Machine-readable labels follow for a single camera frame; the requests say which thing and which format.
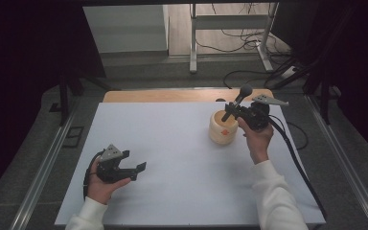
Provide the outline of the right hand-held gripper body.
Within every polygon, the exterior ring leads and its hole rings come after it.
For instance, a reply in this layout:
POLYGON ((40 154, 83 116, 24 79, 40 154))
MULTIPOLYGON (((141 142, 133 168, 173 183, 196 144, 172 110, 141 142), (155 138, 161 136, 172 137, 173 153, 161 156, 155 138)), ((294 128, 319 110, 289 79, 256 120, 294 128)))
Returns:
POLYGON ((249 128, 254 131, 265 129, 269 123, 269 111, 272 105, 288 106, 288 102, 283 102, 265 94, 253 98, 249 107, 241 108, 241 117, 246 121, 249 128))

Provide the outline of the dark curtain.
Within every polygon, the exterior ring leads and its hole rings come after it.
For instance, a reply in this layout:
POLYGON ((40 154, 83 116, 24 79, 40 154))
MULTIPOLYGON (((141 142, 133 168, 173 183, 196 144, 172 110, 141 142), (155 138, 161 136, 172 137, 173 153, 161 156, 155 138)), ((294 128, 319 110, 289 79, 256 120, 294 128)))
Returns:
POLYGON ((307 91, 339 89, 339 107, 368 142, 368 0, 283 1, 271 32, 291 48, 307 91))
POLYGON ((83 7, 65 0, 0 0, 0 178, 62 77, 102 77, 83 7))

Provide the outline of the white metal stand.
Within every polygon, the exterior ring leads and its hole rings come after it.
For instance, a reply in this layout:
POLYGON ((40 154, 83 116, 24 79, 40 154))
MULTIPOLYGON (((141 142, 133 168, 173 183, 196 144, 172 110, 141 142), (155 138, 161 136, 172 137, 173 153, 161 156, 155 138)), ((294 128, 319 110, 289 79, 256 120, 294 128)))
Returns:
POLYGON ((195 73, 197 68, 196 31, 198 30, 241 30, 263 29, 263 37, 256 41, 257 51, 266 72, 273 72, 273 67, 266 51, 266 42, 271 31, 278 3, 268 7, 267 14, 238 14, 238 15, 197 15, 196 4, 190 5, 191 16, 191 50, 190 72, 195 73))

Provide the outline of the person's left hand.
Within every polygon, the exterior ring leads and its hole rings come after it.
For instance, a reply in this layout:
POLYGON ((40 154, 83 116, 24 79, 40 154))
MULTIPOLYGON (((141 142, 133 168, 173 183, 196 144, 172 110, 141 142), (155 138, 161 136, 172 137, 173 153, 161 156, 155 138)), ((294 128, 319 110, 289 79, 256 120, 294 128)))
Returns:
POLYGON ((90 173, 88 175, 88 185, 87 185, 87 197, 106 205, 108 200, 111 199, 112 194, 117 190, 125 185, 127 185, 131 179, 125 178, 115 183, 104 183, 100 178, 97 176, 97 167, 98 162, 100 161, 99 158, 94 160, 90 168, 90 173))

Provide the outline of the white power strip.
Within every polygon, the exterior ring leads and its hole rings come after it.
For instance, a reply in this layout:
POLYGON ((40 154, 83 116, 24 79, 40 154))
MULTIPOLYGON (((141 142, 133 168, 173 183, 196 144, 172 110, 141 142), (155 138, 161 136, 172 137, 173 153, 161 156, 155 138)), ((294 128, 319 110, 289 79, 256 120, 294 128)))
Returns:
POLYGON ((286 79, 291 77, 293 74, 295 74, 298 71, 298 68, 296 66, 290 66, 282 75, 282 79, 286 79))

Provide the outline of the cream round container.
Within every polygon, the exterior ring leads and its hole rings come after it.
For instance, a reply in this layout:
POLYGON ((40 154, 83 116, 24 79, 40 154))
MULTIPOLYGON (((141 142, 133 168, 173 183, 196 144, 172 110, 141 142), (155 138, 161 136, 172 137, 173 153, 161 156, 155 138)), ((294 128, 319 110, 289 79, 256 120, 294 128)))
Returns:
POLYGON ((224 110, 216 111, 210 118, 209 137, 219 145, 228 145, 233 142, 238 130, 238 122, 233 115, 223 122, 224 110))

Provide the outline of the black makeup brush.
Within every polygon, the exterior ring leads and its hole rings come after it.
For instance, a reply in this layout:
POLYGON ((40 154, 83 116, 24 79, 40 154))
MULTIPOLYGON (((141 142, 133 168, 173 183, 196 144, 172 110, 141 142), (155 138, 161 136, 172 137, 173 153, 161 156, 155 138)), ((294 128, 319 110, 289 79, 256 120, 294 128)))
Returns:
MULTIPOLYGON (((240 89, 239 95, 236 97, 236 99, 232 103, 238 104, 241 107, 240 108, 240 111, 241 111, 242 110, 241 102, 243 101, 244 98, 251 95, 252 92, 253 92, 253 88, 249 84, 244 84, 240 89)), ((226 122, 230 116, 231 116, 230 112, 225 111, 221 120, 223 122, 226 122)))

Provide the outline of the person's right hand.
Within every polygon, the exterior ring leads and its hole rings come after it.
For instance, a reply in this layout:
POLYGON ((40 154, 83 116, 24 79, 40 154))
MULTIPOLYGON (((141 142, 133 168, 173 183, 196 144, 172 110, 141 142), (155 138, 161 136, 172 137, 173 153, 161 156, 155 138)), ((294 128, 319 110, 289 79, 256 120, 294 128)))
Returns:
POLYGON ((259 164, 268 160, 269 157, 267 150, 273 136, 272 126, 268 125, 262 130, 255 131, 248 126, 242 117, 239 117, 237 122, 244 132, 243 136, 246 138, 246 144, 249 148, 253 163, 259 164))

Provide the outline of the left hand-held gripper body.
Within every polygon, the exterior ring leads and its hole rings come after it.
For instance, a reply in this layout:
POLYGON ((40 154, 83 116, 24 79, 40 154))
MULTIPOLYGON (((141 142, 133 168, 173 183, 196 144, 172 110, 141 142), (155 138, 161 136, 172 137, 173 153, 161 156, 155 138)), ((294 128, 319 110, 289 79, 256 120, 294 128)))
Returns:
POLYGON ((100 155, 100 161, 97 167, 97 177, 104 183, 115 183, 122 180, 119 164, 123 160, 122 152, 110 144, 100 155))

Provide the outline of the aluminium floor rail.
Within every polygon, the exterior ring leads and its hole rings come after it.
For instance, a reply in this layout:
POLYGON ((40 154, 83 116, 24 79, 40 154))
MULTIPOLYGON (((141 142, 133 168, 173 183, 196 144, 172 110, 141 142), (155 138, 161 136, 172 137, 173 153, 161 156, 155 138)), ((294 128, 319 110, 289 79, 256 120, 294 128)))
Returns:
POLYGON ((336 160, 338 161, 338 164, 345 175, 345 178, 350 184, 350 187, 352 188, 353 193, 355 194, 356 199, 361 206, 361 209, 368 219, 368 189, 359 178, 357 171, 346 154, 345 149, 337 139, 332 126, 328 125, 322 118, 320 114, 320 105, 315 101, 315 97, 308 95, 305 96, 305 99, 327 142, 331 146, 333 154, 335 155, 336 160))
POLYGON ((77 104, 72 106, 64 124, 58 129, 55 139, 43 158, 31 186, 13 218, 9 230, 26 230, 38 199, 41 196, 51 170, 58 158, 58 153, 65 140, 66 134, 74 121, 77 108, 77 104))

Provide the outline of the black floor plate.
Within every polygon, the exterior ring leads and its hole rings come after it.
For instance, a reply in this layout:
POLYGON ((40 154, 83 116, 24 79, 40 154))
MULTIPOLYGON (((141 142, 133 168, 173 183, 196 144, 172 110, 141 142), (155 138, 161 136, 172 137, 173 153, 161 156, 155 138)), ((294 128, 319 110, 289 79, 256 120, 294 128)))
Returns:
POLYGON ((71 126, 65 136, 62 146, 66 149, 76 148, 82 137, 84 127, 83 126, 71 126))

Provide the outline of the white cabinet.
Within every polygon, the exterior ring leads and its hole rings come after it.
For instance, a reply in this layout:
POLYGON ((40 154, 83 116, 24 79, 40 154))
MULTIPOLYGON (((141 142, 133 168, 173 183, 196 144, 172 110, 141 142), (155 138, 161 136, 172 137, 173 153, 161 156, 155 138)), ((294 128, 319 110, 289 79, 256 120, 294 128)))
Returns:
POLYGON ((168 50, 166 6, 84 7, 90 31, 100 53, 168 50))

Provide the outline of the black stand legs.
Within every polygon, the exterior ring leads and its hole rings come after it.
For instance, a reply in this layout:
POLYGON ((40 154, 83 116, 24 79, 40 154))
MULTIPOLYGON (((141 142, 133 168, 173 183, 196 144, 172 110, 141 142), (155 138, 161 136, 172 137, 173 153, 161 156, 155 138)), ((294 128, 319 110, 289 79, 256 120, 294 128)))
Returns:
POLYGON ((116 88, 111 86, 99 78, 95 78, 94 76, 88 75, 82 72, 79 69, 74 69, 69 73, 65 73, 59 76, 59 102, 53 103, 50 107, 50 112, 59 112, 60 113, 60 122, 59 125, 62 127, 67 119, 70 117, 69 112, 69 100, 68 100, 68 90, 71 90, 71 93, 74 96, 81 96, 84 92, 84 88, 81 83, 81 79, 85 79, 94 85, 99 86, 105 92, 108 91, 120 91, 120 88, 116 88))

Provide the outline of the white table mat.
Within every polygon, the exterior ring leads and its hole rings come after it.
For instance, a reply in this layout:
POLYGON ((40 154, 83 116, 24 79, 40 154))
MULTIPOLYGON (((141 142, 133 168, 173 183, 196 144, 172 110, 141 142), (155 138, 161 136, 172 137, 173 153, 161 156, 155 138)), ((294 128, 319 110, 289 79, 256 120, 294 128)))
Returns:
POLYGON ((258 225, 252 161, 240 132, 221 146, 209 137, 223 103, 100 103, 57 215, 64 225, 83 204, 92 157, 114 145, 129 150, 121 168, 147 166, 117 190, 103 217, 122 227, 251 227, 258 225))

